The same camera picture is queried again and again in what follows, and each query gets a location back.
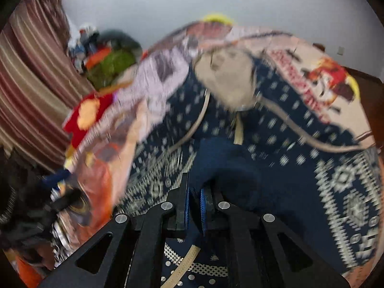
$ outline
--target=brown striped curtain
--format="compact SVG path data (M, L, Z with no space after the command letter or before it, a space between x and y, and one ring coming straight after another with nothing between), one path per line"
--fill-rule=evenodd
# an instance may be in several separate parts
M0 144L49 170L69 144L62 122L93 90L66 55L69 37L60 0L22 0L0 33Z

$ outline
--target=white wall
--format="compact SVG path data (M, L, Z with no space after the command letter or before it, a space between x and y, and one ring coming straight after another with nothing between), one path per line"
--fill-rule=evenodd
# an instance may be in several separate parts
M366 0L63 0L76 26L119 28L144 48L211 12L241 25L269 26L323 43L342 65L380 76L384 27ZM343 56L336 54L339 46Z

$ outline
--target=dark blue cloth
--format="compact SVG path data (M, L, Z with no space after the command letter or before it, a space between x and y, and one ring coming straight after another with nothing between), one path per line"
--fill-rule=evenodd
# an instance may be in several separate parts
M42 178L41 182L44 186L50 188L50 189L56 189L58 190L57 183L61 182L63 180L66 180L70 176L70 171L68 169L59 169L56 171L55 174L52 175L46 175Z
M261 59L254 63L257 90L308 134L336 146L356 143L348 131L323 124L276 70ZM182 172L189 171L190 185L196 192L215 179L229 201L246 210L278 216L339 273L372 257L381 205L375 148L345 154L322 152L307 145L260 105L241 113L244 140L242 145L234 145L234 114L211 96L196 133L169 153L167 149L197 119L204 94L205 88L191 69L184 84L168 100L171 110L163 123L138 145L122 205L127 213L142 214L164 201L168 191L178 187ZM176 242L167 240L165 251L164 261L171 262L172 269L193 240ZM207 248L199 254L195 263L203 265L204 271L199 273L194 268L190 275L195 279L188 280L185 275L183 285L206 287L209 279L219 281L225 275L219 250L211 251L215 254ZM164 266L165 278L169 270Z

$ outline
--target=red fabric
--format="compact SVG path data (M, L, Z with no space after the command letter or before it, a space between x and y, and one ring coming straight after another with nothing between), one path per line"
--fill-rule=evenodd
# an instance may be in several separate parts
M79 117L79 109L81 104L89 99L98 99L100 102L100 107L97 110L96 114L96 121L100 120L102 114L105 112L105 110L109 107L109 105L113 102L113 95L112 94L106 94L104 96L97 96L97 93L91 93L90 95L87 95L79 105L77 105L76 108L74 108L70 118L66 120L66 122L63 125L63 130L72 133L72 140L71 145L73 148L77 148L85 135L87 134L88 130L82 130L77 125L77 119Z
M19 276L28 288L37 288L43 278L35 271L33 266L24 262L23 259L16 256Z
M345 79L348 76L346 70L338 63L332 59L323 59L321 65L309 73L308 79L317 80L323 73L332 77L328 83L331 89L340 83L345 83Z

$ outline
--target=yellow object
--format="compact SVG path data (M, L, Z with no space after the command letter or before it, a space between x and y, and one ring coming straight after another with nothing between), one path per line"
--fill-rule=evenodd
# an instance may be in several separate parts
M351 75L348 75L347 76L347 83L352 88L352 91L355 95L355 98L359 101L360 100L360 89L359 89L358 82L356 81L356 79L354 77L352 77Z
M66 158L70 158L73 156L73 153L74 153L75 149L74 147L72 146L72 144L70 144L65 152L65 157Z
M85 165L90 168L95 161L95 155L92 152L88 152L85 156Z
M97 111L100 107L98 99L87 99L80 104L77 125L80 130L88 130L96 121Z
M225 24L225 25L233 25L234 21L228 17L226 17L223 14L220 13L213 13L206 15L202 18L202 21L217 21L219 23Z
M70 166L72 165L72 162L73 162L73 158L68 157L64 162L64 168L69 169Z

